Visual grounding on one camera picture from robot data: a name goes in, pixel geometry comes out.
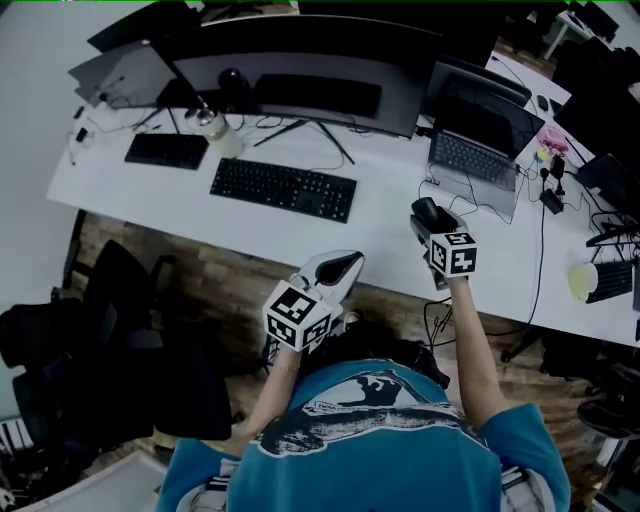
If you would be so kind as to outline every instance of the sleeve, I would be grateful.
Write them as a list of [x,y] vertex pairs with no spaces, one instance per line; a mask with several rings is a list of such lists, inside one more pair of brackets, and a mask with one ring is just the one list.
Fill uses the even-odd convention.
[[196,439],[180,439],[160,489],[156,512],[176,512],[178,503],[191,489],[214,476],[223,476],[225,463],[237,464],[239,460]]
[[551,489],[556,510],[569,510],[569,478],[535,405],[496,414],[482,426],[481,432],[503,465],[520,466],[541,475]]

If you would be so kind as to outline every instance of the pink object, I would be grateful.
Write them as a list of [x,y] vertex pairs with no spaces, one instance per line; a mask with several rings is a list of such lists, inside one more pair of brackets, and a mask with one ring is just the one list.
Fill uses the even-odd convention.
[[553,126],[545,124],[538,132],[538,141],[543,146],[557,149],[561,153],[569,151],[569,145],[567,144],[567,138],[564,134]]

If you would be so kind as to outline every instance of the blue t-shirt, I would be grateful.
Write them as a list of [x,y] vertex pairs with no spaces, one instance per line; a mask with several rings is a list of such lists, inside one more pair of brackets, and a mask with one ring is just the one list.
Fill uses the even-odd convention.
[[[159,512],[217,476],[223,456],[179,442]],[[230,478],[237,511],[500,510],[502,467],[535,471],[556,510],[569,482],[534,405],[491,418],[480,431],[433,381],[387,361],[337,364],[307,377],[288,412],[247,447]]]

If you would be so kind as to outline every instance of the bottle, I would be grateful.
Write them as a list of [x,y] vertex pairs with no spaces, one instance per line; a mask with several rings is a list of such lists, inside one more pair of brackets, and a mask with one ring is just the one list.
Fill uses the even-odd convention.
[[203,108],[198,112],[197,119],[200,133],[218,150],[221,157],[236,158],[242,154],[242,139],[220,112]]

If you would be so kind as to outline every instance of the laptop keyboard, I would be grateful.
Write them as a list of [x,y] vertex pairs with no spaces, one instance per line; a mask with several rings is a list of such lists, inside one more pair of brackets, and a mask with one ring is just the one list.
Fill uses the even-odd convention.
[[435,144],[431,152],[434,163],[467,172],[501,188],[514,189],[515,171],[507,158],[443,132],[434,133],[432,144]]

